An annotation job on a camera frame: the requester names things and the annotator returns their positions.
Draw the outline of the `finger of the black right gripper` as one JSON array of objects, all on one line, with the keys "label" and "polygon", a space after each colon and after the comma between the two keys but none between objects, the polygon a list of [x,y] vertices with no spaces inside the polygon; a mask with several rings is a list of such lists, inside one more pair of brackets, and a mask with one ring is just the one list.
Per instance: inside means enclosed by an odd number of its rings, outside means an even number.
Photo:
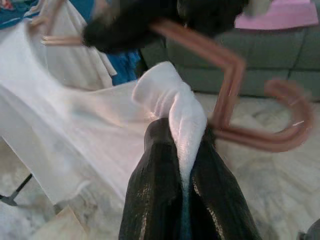
[{"label": "finger of the black right gripper", "polygon": [[117,6],[111,4],[103,8],[88,24],[97,20],[107,25],[141,23],[149,26],[160,18],[178,18],[176,0],[120,0]]},{"label": "finger of the black right gripper", "polygon": [[106,24],[98,20],[83,29],[83,44],[103,53],[121,53],[140,49],[162,39],[145,23]]}]

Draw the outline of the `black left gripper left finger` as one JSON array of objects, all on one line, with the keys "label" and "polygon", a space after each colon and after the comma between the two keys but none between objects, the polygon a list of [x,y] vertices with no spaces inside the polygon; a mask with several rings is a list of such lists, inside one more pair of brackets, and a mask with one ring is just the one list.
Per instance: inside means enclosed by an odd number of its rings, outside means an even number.
[{"label": "black left gripper left finger", "polygon": [[178,240],[182,181],[169,120],[153,121],[144,153],[131,174],[120,224],[120,240]]}]

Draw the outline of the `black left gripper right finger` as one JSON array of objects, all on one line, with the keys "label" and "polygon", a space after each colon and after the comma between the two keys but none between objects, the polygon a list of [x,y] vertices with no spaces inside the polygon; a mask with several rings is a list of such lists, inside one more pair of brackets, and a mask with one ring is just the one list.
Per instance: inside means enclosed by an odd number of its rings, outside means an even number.
[{"label": "black left gripper right finger", "polygon": [[204,131],[191,171],[191,238],[193,240],[259,240],[240,186]]}]

